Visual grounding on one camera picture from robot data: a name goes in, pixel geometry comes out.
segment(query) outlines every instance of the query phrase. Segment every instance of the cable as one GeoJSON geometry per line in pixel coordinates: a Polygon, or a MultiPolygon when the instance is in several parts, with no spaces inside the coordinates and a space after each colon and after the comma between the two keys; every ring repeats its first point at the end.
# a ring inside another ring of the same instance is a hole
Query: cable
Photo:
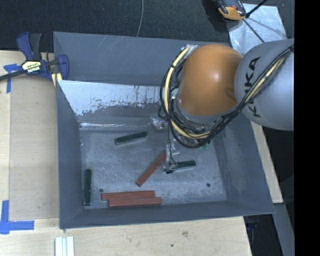
{"type": "Polygon", "coordinates": [[[256,11],[256,9],[258,9],[260,6],[262,6],[266,1],[268,1],[268,0],[263,0],[261,3],[259,3],[256,7],[254,7],[251,11],[249,11],[246,15],[245,15],[245,17],[246,18],[249,18],[249,16],[253,13],[253,12],[255,12],[256,11]]]}
{"type": "Polygon", "coordinates": [[[261,41],[262,43],[265,42],[265,41],[261,38],[261,36],[259,36],[258,33],[252,28],[252,26],[249,25],[249,23],[248,23],[245,19],[243,19],[243,22],[244,22],[245,24],[247,24],[247,26],[248,26],[248,27],[251,29],[251,31],[260,39],[260,41],[261,41]]]}
{"type": "Polygon", "coordinates": [[[140,24],[139,24],[138,32],[136,33],[136,36],[135,36],[136,38],[138,37],[138,35],[140,33],[143,16],[144,16],[144,0],[141,0],[141,17],[140,17],[140,24]]]}

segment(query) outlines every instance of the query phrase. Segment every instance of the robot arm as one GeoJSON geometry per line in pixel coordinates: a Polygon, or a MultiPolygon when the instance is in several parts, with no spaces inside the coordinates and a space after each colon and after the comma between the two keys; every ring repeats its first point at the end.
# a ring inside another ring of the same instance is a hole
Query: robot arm
{"type": "Polygon", "coordinates": [[[260,44],[244,57],[221,44],[191,54],[189,48],[173,62],[160,90],[180,144],[209,143],[241,111],[262,126],[293,131],[293,39],[260,44]]]}

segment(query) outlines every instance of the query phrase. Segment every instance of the black cable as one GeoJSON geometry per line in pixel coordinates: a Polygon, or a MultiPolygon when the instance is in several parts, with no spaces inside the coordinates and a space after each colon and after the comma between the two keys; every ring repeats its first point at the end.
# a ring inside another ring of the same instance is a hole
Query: black cable
{"type": "Polygon", "coordinates": [[[260,6],[262,6],[266,1],[268,1],[268,0],[263,0],[261,3],[259,3],[256,7],[254,7],[251,11],[249,11],[246,15],[245,15],[245,17],[246,18],[249,18],[249,16],[253,13],[253,12],[255,12],[258,8],[260,8],[260,6]]]}
{"type": "Polygon", "coordinates": [[[251,29],[251,31],[260,39],[260,41],[262,42],[262,43],[264,43],[265,41],[261,38],[261,36],[259,36],[258,35],[258,33],[249,25],[249,23],[245,20],[245,19],[243,19],[243,22],[245,23],[245,24],[247,24],[247,26],[251,29]]]}

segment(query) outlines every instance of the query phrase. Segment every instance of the blue clamp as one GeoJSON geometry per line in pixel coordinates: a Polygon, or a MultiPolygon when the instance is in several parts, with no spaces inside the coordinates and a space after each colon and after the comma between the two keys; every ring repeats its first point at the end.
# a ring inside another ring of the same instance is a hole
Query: blue clamp
{"type": "MultiPolygon", "coordinates": [[[[5,71],[8,72],[8,74],[10,74],[11,72],[22,70],[21,66],[17,65],[16,63],[4,65],[3,68],[5,69],[5,71]]],[[[8,78],[8,81],[6,83],[6,93],[8,94],[10,92],[11,92],[11,78],[8,78]]]]}
{"type": "MultiPolygon", "coordinates": [[[[65,54],[61,54],[55,60],[45,61],[41,59],[41,54],[39,52],[39,41],[42,34],[25,32],[19,35],[16,39],[18,48],[20,52],[25,56],[25,62],[21,64],[20,68],[17,65],[14,66],[15,72],[12,72],[13,65],[7,65],[9,67],[10,73],[0,76],[0,81],[10,79],[22,74],[28,76],[38,76],[45,78],[53,82],[53,72],[50,71],[50,66],[58,65],[58,72],[60,72],[63,80],[66,80],[69,75],[69,60],[65,54]]],[[[11,81],[7,84],[7,93],[11,91],[11,81]]]]}
{"type": "Polygon", "coordinates": [[[9,221],[9,200],[2,201],[0,234],[8,235],[10,231],[33,230],[34,225],[34,220],[9,221]]]}

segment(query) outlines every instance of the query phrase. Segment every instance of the gray bin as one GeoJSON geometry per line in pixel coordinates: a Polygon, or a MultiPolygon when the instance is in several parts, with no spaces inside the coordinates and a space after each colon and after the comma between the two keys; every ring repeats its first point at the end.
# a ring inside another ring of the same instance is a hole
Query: gray bin
{"type": "Polygon", "coordinates": [[[54,33],[54,53],[66,54],[68,80],[56,85],[60,228],[177,222],[274,213],[251,122],[238,115],[208,147],[176,144],[192,170],[159,167],[135,180],[164,150],[167,129],[157,118],[159,86],[187,44],[209,42],[54,33]],[[146,131],[146,140],[115,145],[146,131]],[[84,171],[92,170],[91,205],[84,206],[84,171]],[[162,205],[108,208],[103,192],[155,190],[162,205]]]}

